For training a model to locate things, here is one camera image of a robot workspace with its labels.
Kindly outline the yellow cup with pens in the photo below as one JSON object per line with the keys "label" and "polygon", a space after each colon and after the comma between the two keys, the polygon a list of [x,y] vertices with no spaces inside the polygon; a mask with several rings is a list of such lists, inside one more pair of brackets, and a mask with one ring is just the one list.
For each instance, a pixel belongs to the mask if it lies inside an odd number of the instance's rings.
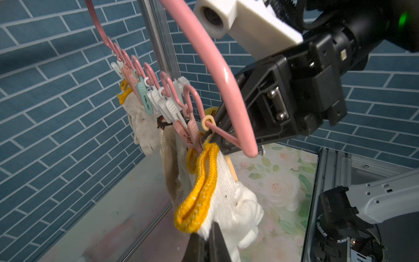
{"label": "yellow cup with pens", "polygon": [[205,115],[216,116],[219,107],[209,107],[204,110]]}

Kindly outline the white glove yellow cuff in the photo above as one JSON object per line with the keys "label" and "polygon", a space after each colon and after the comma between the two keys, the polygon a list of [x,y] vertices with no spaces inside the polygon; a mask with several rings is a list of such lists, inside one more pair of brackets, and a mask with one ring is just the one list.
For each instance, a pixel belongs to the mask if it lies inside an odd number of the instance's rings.
{"label": "white glove yellow cuff", "polygon": [[215,143],[206,142],[193,168],[195,185],[174,215],[175,227],[207,240],[216,222],[233,262],[256,239],[264,211],[256,195],[234,179]]}

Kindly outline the metal clothes drying rack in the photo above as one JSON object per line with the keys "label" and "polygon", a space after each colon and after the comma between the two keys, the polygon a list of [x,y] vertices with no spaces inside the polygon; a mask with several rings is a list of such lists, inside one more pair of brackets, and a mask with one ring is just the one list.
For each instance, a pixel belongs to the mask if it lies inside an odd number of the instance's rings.
{"label": "metal clothes drying rack", "polygon": [[137,3],[143,16],[159,69],[166,72],[173,80],[177,80],[181,77],[181,72],[163,5],[157,0],[138,0]]}

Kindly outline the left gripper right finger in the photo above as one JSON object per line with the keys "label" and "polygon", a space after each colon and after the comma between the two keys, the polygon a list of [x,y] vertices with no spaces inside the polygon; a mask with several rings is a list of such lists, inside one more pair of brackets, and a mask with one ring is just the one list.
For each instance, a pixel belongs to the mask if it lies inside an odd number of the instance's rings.
{"label": "left gripper right finger", "polygon": [[231,262],[225,240],[217,222],[213,222],[208,238],[209,262]]}

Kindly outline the white cotton glove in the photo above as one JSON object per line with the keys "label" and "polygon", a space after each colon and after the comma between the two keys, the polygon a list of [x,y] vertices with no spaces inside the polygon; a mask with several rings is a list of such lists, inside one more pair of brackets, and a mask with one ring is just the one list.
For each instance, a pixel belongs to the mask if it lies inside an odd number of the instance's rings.
{"label": "white cotton glove", "polygon": [[199,155],[193,148],[188,149],[182,140],[177,142],[178,161],[182,179],[188,179],[190,184],[195,185],[197,176],[197,161]]}
{"label": "white cotton glove", "polygon": [[126,80],[120,83],[119,102],[128,116],[128,122],[134,132],[134,144],[139,145],[146,156],[151,156],[160,149],[162,130],[157,125],[157,115],[148,115],[140,104]]}

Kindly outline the beige cotton glove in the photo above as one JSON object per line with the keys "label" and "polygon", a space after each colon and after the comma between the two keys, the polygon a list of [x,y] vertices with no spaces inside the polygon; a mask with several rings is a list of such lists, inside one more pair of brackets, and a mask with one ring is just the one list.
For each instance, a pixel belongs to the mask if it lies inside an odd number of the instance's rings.
{"label": "beige cotton glove", "polygon": [[172,124],[166,122],[163,116],[157,118],[160,136],[160,156],[162,159],[165,185],[171,199],[173,209],[179,206],[178,193],[185,195],[191,191],[191,181],[186,166],[187,147]]}

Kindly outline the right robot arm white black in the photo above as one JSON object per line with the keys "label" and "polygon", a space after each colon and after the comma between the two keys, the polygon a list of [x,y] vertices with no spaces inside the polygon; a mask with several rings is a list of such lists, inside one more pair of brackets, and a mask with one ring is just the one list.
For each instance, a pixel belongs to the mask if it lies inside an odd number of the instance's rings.
{"label": "right robot arm white black", "polygon": [[418,224],[401,225],[418,198],[370,169],[419,167],[418,1],[270,1],[274,21],[303,37],[236,72],[266,155],[251,160],[219,135],[264,216],[244,262],[339,262],[346,237],[369,260],[401,254]]}

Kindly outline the pink clip hanger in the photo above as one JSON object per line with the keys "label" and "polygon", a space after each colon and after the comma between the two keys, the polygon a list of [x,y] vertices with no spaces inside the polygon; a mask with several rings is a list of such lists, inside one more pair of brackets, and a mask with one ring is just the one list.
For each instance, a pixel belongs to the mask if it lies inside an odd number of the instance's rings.
{"label": "pink clip hanger", "polygon": [[231,73],[232,68],[228,62],[234,61],[235,57],[229,49],[223,47],[229,47],[233,42],[232,38],[213,40],[209,37],[192,11],[195,1],[160,2],[167,15],[181,75],[192,78],[193,86],[204,97],[204,104],[211,99],[214,101],[214,106],[219,106],[223,98],[220,81],[213,75],[212,67],[204,62],[203,56],[217,56],[216,65]]}

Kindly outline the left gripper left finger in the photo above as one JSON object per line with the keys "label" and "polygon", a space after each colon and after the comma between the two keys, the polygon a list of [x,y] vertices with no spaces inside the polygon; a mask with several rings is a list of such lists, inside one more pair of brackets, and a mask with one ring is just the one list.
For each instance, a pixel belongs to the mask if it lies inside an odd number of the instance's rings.
{"label": "left gripper left finger", "polygon": [[192,233],[182,262],[204,262],[205,261],[205,240],[197,233]]}

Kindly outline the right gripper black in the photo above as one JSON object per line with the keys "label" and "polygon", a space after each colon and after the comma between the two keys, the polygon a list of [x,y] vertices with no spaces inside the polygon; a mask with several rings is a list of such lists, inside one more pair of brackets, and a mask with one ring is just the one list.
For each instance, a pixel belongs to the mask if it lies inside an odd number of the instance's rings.
{"label": "right gripper black", "polygon": [[236,73],[258,145],[309,136],[347,115],[340,81],[347,48],[342,33],[322,33]]}

